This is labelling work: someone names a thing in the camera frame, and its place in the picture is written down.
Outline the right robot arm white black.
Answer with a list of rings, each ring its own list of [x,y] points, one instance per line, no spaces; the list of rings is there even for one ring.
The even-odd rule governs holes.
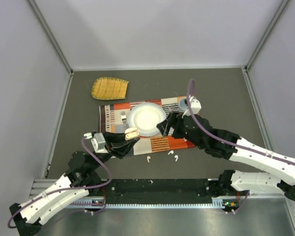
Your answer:
[[[295,202],[295,158],[259,147],[231,131],[213,128],[200,115],[171,112],[156,127],[163,136],[173,129],[173,138],[184,138],[212,157],[240,162],[259,170],[247,174],[225,171],[219,177],[219,187],[224,194],[265,191],[282,194]]]

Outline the white earbud charging case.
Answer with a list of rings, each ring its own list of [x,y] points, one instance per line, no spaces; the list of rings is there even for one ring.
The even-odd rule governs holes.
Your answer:
[[[127,128],[124,134],[125,134],[125,140],[131,140],[134,138],[138,138],[140,136],[138,128],[136,127]]]

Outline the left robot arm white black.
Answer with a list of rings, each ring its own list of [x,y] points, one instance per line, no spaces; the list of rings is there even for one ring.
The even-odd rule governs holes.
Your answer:
[[[139,140],[137,128],[127,128],[122,133],[84,134],[81,139],[84,151],[71,155],[69,170],[31,200],[10,206],[8,228],[17,229],[21,236],[34,236],[55,214],[74,201],[98,194],[113,180],[105,162],[112,157],[124,158]]]

